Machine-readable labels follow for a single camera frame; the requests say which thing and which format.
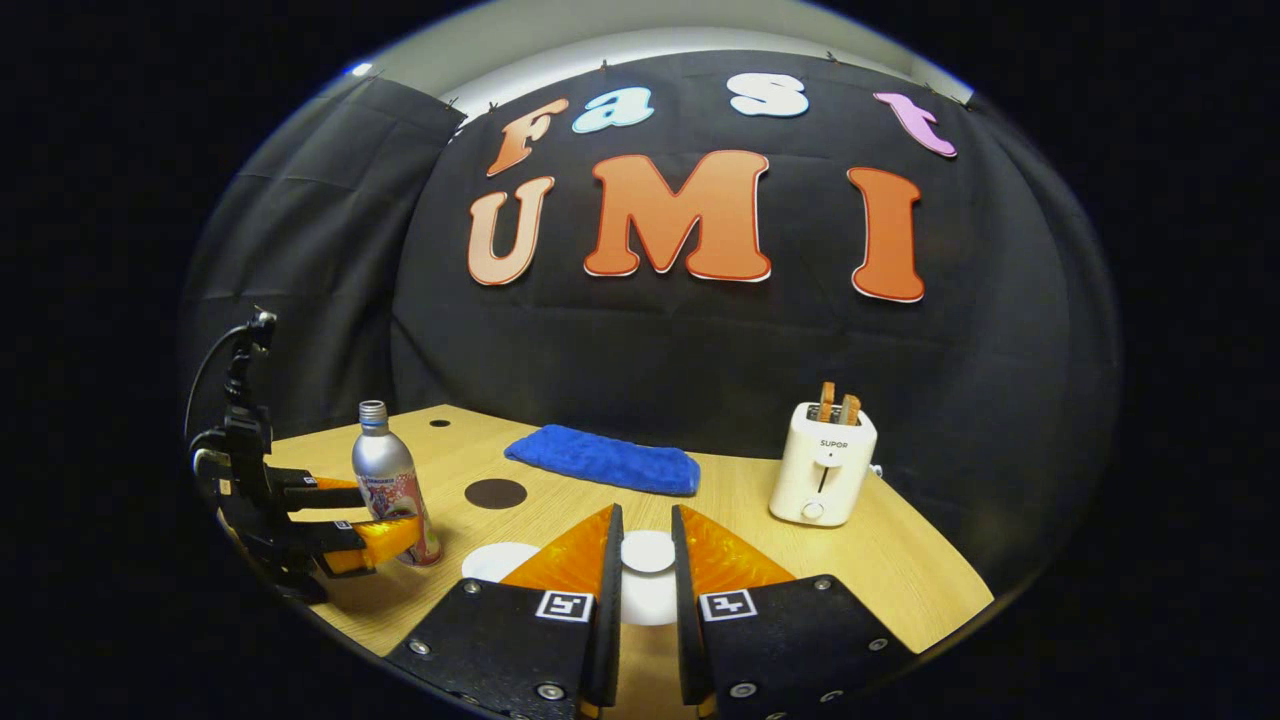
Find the light blue letter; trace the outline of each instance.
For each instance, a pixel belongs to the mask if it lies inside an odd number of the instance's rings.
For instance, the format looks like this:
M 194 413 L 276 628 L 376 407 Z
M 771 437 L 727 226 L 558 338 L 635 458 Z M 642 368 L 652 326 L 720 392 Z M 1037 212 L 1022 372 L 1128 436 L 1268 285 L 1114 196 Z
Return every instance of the light blue letter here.
M 573 132 L 589 133 L 609 126 L 634 126 L 653 114 L 648 87 L 623 87 L 591 100 L 573 120 Z

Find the black circle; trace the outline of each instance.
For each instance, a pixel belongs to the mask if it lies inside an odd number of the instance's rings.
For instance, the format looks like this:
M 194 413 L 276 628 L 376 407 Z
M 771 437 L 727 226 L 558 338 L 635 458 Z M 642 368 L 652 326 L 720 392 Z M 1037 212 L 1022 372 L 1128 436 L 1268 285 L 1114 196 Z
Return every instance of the black circle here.
M 529 497 L 525 486 L 503 478 L 488 478 L 467 486 L 463 492 L 467 501 L 485 510 L 506 510 L 515 507 Z

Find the letter m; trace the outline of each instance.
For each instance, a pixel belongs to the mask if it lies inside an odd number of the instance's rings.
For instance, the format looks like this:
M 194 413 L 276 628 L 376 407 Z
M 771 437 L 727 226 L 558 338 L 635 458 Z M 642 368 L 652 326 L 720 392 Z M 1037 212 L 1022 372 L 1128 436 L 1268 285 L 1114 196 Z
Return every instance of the letter m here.
M 763 155 L 719 150 L 703 156 L 680 192 L 645 155 L 621 155 L 598 163 L 593 174 L 604 184 L 600 232 L 595 251 L 582 266 L 593 275 L 630 275 L 640 256 L 628 247 L 635 225 L 654 270 L 666 273 L 685 238 L 699 224 L 698 247 L 685 266 L 694 277 L 759 282 L 769 277 L 769 259 L 760 252 L 755 188 L 769 168 Z

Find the white letter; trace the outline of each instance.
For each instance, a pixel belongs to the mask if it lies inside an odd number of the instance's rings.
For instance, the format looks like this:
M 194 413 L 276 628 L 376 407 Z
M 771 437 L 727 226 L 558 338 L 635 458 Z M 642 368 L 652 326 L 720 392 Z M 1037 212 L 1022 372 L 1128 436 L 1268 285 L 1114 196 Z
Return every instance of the white letter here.
M 809 109 L 809 99 L 800 95 L 804 83 L 791 76 L 742 73 L 726 85 L 737 94 L 728 104 L 744 115 L 790 118 Z

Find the table surface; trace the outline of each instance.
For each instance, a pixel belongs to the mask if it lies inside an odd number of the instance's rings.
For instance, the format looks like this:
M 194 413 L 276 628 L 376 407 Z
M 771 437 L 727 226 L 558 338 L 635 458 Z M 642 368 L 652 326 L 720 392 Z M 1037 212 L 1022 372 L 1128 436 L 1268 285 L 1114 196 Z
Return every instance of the table surface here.
M 433 427 L 447 420 L 447 427 Z M 431 525 L 444 548 L 430 568 L 398 561 L 378 573 L 330 580 L 329 602 L 311 610 L 339 632 L 384 656 L 461 578 L 462 559 L 495 542 L 544 546 L 580 520 L 617 502 L 626 530 L 671 530 L 671 506 L 684 503 L 755 546 L 795 577 L 828 573 L 914 652 L 938 642 L 992 601 L 991 591 L 933 525 L 883 479 L 868 473 L 852 516 L 840 528 L 786 523 L 768 502 L 780 460 L 690 452 L 701 466 L 694 497 L 644 493 L 579 480 L 507 460 L 502 452 L 536 427 L 440 405 L 396 415 L 390 428 L 413 454 Z M 273 443 L 268 464 L 355 480 L 351 448 L 360 425 Z M 466 500 L 476 480 L 506 478 L 529 497 L 486 510 Z M 367 510 L 303 510 L 296 520 L 367 520 Z M 611 720 L 682 717 L 676 626 L 623 625 L 617 705 Z

